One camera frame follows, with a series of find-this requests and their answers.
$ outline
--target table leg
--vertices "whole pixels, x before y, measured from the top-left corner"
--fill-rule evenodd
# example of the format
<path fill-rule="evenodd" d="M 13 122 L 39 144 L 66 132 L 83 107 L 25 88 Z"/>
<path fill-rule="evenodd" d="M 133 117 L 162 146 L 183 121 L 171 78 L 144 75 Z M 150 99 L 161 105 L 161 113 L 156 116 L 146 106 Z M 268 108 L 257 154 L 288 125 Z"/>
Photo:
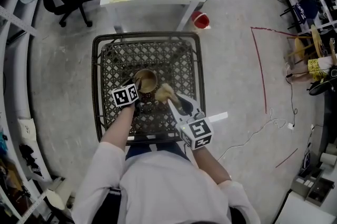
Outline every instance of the table leg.
<path fill-rule="evenodd" d="M 116 33 L 124 33 L 120 17 L 117 13 L 117 8 L 108 6 L 106 7 L 106 10 L 110 16 L 112 26 L 114 27 Z"/>
<path fill-rule="evenodd" d="M 193 11 L 195 10 L 195 8 L 198 6 L 198 2 L 190 2 L 189 5 L 186 5 L 184 7 L 184 14 L 181 18 L 181 21 L 177 27 L 177 31 L 182 31 L 184 29 L 185 24 L 187 23 L 187 21 L 189 20 L 189 18 L 191 17 Z"/>

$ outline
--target white shirt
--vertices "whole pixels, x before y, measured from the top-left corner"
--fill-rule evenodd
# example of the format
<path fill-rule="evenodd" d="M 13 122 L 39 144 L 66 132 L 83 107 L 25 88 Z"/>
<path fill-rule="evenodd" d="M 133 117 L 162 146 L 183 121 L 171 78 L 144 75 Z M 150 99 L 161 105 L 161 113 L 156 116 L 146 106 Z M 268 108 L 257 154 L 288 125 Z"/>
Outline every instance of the white shirt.
<path fill-rule="evenodd" d="M 102 142 L 76 195 L 72 213 L 76 224 L 92 222 L 110 187 L 127 193 L 126 224 L 191 220 L 230 224 L 229 206 L 239 209 L 247 223 L 260 223 L 241 184 L 217 185 L 204 171 L 166 151 L 125 161 L 123 150 Z"/>

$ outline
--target concrete floor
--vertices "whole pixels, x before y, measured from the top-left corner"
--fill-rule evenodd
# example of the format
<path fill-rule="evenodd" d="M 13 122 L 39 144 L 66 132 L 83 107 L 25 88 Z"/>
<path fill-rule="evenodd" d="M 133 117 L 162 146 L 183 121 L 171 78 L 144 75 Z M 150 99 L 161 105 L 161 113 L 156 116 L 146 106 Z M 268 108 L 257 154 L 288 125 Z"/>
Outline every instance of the concrete floor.
<path fill-rule="evenodd" d="M 256 26 L 288 32 L 291 18 L 279 16 L 285 8 L 276 0 L 209 0 L 203 11 L 210 18 L 211 29 L 200 34 L 207 115 L 229 113 L 226 120 L 215 123 L 215 138 L 209 149 L 233 180 L 244 185 L 262 223 L 272 222 L 300 167 L 310 125 L 322 124 L 315 112 L 323 105 L 322 99 L 310 97 L 306 84 L 296 84 L 293 102 L 298 114 L 293 131 L 270 123 L 245 146 L 231 148 L 223 155 L 264 126 L 270 119 L 270 108 L 273 118 L 284 118 L 286 124 L 293 121 L 283 59 L 289 42 L 285 35 L 254 31 L 264 73 L 266 114 L 250 29 Z M 114 32 L 99 1 L 85 3 L 85 11 L 93 27 L 84 25 L 77 10 L 61 28 L 60 17 L 41 4 L 35 26 L 42 37 L 31 44 L 32 108 L 39 142 L 50 172 L 69 178 L 74 191 L 98 144 L 91 98 L 92 40 Z M 177 26 L 180 12 L 180 6 L 163 6 L 156 11 L 130 8 L 121 19 L 129 32 L 169 31 Z M 296 148 L 297 152 L 276 169 Z"/>

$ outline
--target white cable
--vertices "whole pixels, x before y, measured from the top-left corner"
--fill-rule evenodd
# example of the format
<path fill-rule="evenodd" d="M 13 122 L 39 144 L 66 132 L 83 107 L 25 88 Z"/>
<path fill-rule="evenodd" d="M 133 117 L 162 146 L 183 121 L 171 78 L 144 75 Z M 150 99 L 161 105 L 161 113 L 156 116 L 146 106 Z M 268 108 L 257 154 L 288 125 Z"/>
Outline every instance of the white cable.
<path fill-rule="evenodd" d="M 273 108 L 270 108 L 270 109 L 269 109 L 270 120 L 268 120 L 268 122 L 267 122 L 266 124 L 264 124 L 258 131 L 254 132 L 244 144 L 234 145 L 234 146 L 229 147 L 229 148 L 228 148 L 228 149 L 221 155 L 221 157 L 219 157 L 218 161 L 221 160 L 221 159 L 225 156 L 225 154 L 227 153 L 227 151 L 228 151 L 229 149 L 245 146 L 245 145 L 250 141 L 250 139 L 253 138 L 253 136 L 254 136 L 255 134 L 258 134 L 259 132 L 261 132 L 261 130 L 263 130 L 264 127 L 265 127 L 266 125 L 268 125 L 268 124 L 270 124 L 270 123 L 273 123 L 274 125 L 277 126 L 278 129 L 283 128 L 283 127 L 287 124 L 286 119 L 283 119 L 283 118 L 273 118 L 273 112 L 274 112 Z M 284 121 L 284 124 L 283 124 L 282 126 L 279 125 L 279 121 L 280 121 L 280 120 L 283 120 L 283 121 Z"/>

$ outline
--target jeans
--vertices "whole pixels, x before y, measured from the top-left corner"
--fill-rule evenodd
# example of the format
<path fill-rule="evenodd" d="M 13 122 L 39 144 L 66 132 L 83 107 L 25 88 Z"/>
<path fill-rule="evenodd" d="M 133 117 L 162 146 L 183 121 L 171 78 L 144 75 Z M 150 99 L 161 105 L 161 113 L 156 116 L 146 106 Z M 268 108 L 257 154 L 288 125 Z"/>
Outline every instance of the jeans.
<path fill-rule="evenodd" d="M 176 155 L 181 156 L 182 158 L 189 160 L 189 158 L 183 153 L 179 145 L 176 142 L 167 142 L 167 143 L 158 143 L 156 144 L 157 151 L 167 151 Z M 135 155 L 151 152 L 150 146 L 148 144 L 144 145 L 132 145 L 128 150 L 125 159 L 134 157 Z"/>

